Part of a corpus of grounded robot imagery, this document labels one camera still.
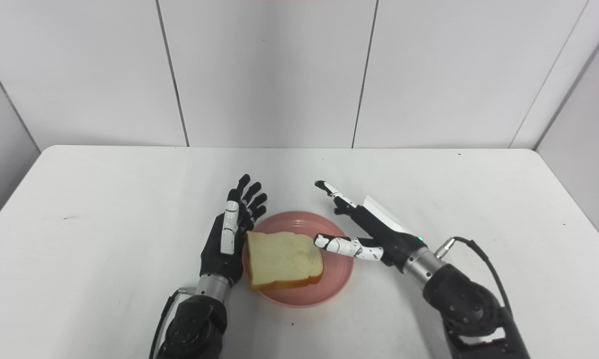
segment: black cable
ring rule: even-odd
[[[149,353],[149,359],[155,358],[155,345],[158,343],[158,339],[160,338],[160,333],[162,332],[162,328],[164,327],[164,322],[167,320],[167,316],[169,316],[169,312],[171,311],[171,307],[173,307],[173,303],[176,301],[178,297],[179,290],[173,292],[173,294],[167,299],[167,303],[164,304],[164,309],[162,309],[162,316],[160,316],[160,322],[158,322],[158,327],[155,329],[155,335],[153,336],[153,343],[151,343],[151,352]]]
[[[510,307],[510,302],[509,302],[509,300],[507,300],[507,294],[505,294],[505,289],[503,288],[503,284],[501,283],[501,280],[498,277],[497,270],[495,270],[495,267],[490,262],[488,255],[486,255],[486,252],[483,252],[481,247],[479,247],[479,245],[477,245],[477,242],[473,241],[472,239],[465,239],[463,237],[452,237],[452,238],[454,238],[456,241],[459,241],[459,242],[465,244],[466,246],[468,246],[477,255],[479,255],[479,257],[481,257],[482,261],[484,261],[486,263],[486,265],[488,266],[488,269],[490,270],[490,273],[492,273],[492,277],[494,277],[495,282],[497,282],[497,287],[498,287],[498,290],[501,293],[501,296],[503,298],[503,303],[504,303],[505,307],[510,311],[510,316],[512,316],[512,307]]]

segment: robotic hand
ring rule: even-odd
[[[162,311],[162,318],[153,339],[149,359],[153,359],[155,345],[162,325],[178,293],[192,295],[178,305],[176,315],[167,327],[165,339],[158,352],[159,359],[216,359],[222,349],[222,336],[227,317],[224,300],[230,289],[243,274],[242,250],[244,234],[254,227],[266,213],[267,196],[261,193],[261,184],[255,182],[242,198],[250,182],[244,175],[237,188],[228,193],[224,213],[215,218],[206,246],[201,252],[200,281],[194,293],[180,288],[173,293]]]
[[[335,214],[347,214],[372,238],[335,237],[317,234],[315,245],[329,252],[351,257],[381,260],[410,275],[422,289],[424,299],[441,313],[446,341],[455,359],[529,359],[523,339],[514,323],[510,305],[497,272],[474,241],[452,237],[433,253],[421,237],[409,234],[370,197],[362,206],[351,202],[325,181],[315,186],[333,198]],[[505,306],[488,289],[472,282],[442,258],[455,242],[472,248],[491,270]],[[479,338],[502,328],[505,337],[489,343],[469,344],[462,338]]]

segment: white bread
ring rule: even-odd
[[[248,232],[246,243],[253,291],[299,288],[322,279],[322,253],[309,236]]]

